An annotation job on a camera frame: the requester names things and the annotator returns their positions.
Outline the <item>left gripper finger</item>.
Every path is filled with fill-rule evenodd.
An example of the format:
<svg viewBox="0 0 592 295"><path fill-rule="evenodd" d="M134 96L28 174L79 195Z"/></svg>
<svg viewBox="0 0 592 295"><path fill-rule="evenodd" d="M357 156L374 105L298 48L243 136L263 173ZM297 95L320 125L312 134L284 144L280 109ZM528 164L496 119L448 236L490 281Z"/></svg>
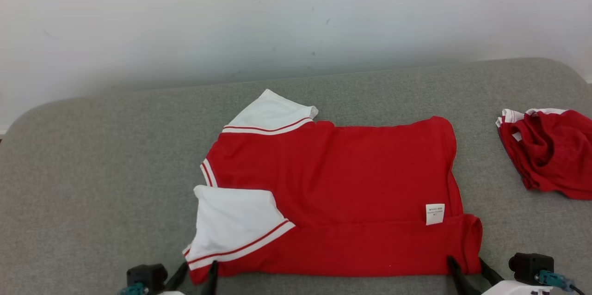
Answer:
<svg viewBox="0 0 592 295"><path fill-rule="evenodd" d="M164 290L167 292L177 291L179 286L184 282L186 275L188 274L188 264L183 262L180 267L176 270L175 274L171 276L167 282L165 282Z"/></svg>
<svg viewBox="0 0 592 295"><path fill-rule="evenodd" d="M216 295L216 287L218 282L218 261L213 261L207 273L207 279L203 283L201 295Z"/></svg>

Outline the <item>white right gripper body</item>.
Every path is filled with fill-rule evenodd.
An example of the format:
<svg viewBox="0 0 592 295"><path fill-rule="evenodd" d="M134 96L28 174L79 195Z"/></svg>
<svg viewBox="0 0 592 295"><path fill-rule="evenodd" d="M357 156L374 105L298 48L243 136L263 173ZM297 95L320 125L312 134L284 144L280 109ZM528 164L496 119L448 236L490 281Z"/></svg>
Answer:
<svg viewBox="0 0 592 295"><path fill-rule="evenodd" d="M515 280L502 280L490 287L482 295L549 295L552 286L533 286Z"/></svg>

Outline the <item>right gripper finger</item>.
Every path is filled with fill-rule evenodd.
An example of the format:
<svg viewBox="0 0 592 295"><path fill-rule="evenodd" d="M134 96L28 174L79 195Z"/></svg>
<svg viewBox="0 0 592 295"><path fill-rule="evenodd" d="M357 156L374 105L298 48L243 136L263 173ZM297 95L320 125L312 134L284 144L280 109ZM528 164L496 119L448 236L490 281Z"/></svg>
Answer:
<svg viewBox="0 0 592 295"><path fill-rule="evenodd" d="M480 290L473 287L469 280L467 280L461 266L454 257L447 257L447 265L458 295L481 295Z"/></svg>
<svg viewBox="0 0 592 295"><path fill-rule="evenodd" d="M499 282L503 282L505 279L493 270L482 258L480 260L481 265L481 275L485 278L491 286L495 286Z"/></svg>

